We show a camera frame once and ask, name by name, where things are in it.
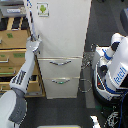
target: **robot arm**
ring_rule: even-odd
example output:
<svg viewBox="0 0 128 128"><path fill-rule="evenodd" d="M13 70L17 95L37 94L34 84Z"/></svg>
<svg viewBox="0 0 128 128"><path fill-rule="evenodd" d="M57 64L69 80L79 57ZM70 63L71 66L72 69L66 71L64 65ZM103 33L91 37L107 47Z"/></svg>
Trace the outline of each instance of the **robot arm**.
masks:
<svg viewBox="0 0 128 128"><path fill-rule="evenodd" d="M24 95L27 93L28 83L35 65L34 55L38 52L40 42L39 39L32 42L31 37L28 38L26 61L18 74L11 79L11 90L0 98L0 128L19 128L26 115L27 105Z"/></svg>

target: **white cabinet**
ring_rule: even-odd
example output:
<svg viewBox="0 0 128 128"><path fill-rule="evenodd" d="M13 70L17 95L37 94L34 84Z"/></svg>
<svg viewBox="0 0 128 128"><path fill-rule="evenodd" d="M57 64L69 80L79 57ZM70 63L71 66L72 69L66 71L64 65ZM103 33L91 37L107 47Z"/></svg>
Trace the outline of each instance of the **white cabinet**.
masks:
<svg viewBox="0 0 128 128"><path fill-rule="evenodd" d="M47 3L48 17L38 15L39 2ZM31 3L35 31L42 39L38 61L47 98L75 98L78 91L91 0L31 0ZM52 81L67 78L71 80L59 83Z"/></svg>

